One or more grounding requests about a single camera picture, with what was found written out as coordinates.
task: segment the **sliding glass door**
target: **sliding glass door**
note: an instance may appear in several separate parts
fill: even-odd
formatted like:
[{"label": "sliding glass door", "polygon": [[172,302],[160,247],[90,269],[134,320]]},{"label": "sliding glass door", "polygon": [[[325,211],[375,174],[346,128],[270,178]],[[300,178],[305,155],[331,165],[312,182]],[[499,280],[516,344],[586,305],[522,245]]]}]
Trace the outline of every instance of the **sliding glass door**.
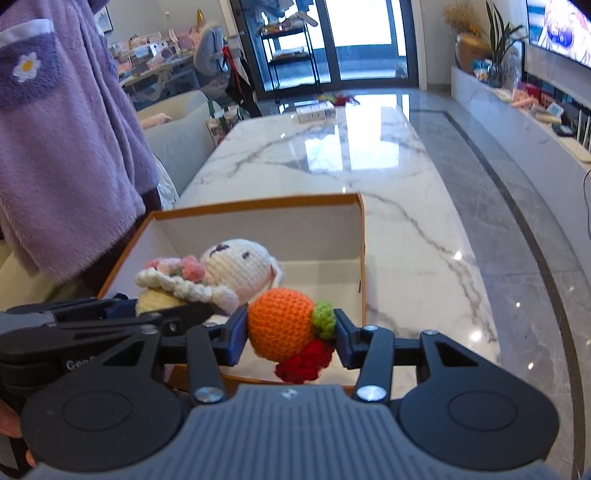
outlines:
[{"label": "sliding glass door", "polygon": [[[410,0],[230,2],[260,99],[313,93],[318,81],[323,90],[418,86]],[[298,12],[309,17],[307,32],[261,35]],[[283,54],[301,61],[277,62]]]},{"label": "sliding glass door", "polygon": [[341,80],[408,78],[400,1],[325,0]]}]

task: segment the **open box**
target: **open box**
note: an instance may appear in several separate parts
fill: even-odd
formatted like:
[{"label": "open box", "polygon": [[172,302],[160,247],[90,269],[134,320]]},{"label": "open box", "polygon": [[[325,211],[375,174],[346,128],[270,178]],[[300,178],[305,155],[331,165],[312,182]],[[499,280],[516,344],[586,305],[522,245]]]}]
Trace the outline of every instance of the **open box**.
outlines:
[{"label": "open box", "polygon": [[[136,298],[135,276],[158,257],[201,256],[212,245],[246,238],[269,250],[281,264],[284,287],[328,301],[365,325],[365,228],[358,194],[281,197],[154,212],[142,224],[115,265],[100,297]],[[246,343],[235,367],[221,367],[228,393],[240,383],[275,383],[275,363]],[[343,367],[336,353],[314,383],[353,387],[358,371]],[[174,369],[169,384],[186,390],[186,367]]]}]

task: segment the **dried flower arrangement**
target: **dried flower arrangement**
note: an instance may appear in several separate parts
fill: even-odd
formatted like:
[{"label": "dried flower arrangement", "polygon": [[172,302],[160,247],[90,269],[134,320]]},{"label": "dried flower arrangement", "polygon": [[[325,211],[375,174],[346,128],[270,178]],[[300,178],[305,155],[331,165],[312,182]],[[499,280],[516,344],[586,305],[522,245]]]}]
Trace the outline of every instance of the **dried flower arrangement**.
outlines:
[{"label": "dried flower arrangement", "polygon": [[480,36],[481,30],[476,20],[476,12],[469,1],[456,1],[443,7],[445,23],[458,33],[472,33]]}]

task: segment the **crocheted carrot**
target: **crocheted carrot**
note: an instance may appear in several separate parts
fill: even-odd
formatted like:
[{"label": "crocheted carrot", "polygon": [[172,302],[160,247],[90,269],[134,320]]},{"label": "crocheted carrot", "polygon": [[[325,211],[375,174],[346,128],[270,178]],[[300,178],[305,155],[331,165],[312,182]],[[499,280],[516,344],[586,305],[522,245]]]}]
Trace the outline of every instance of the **crocheted carrot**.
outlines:
[{"label": "crocheted carrot", "polygon": [[329,303],[314,304],[303,293],[273,288],[248,307],[248,335],[255,352],[277,362],[284,382],[316,380],[334,351],[336,319]]}]

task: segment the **purple fuzzy robe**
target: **purple fuzzy robe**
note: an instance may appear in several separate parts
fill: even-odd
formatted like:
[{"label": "purple fuzzy robe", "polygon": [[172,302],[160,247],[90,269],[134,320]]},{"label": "purple fuzzy robe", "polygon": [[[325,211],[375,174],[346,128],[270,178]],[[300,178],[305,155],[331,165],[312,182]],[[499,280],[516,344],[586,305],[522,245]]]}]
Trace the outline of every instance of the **purple fuzzy robe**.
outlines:
[{"label": "purple fuzzy robe", "polygon": [[[19,0],[0,17],[0,228],[28,270],[55,282],[122,237],[158,183],[95,27],[106,3]],[[34,19],[49,21],[7,30]]]}]

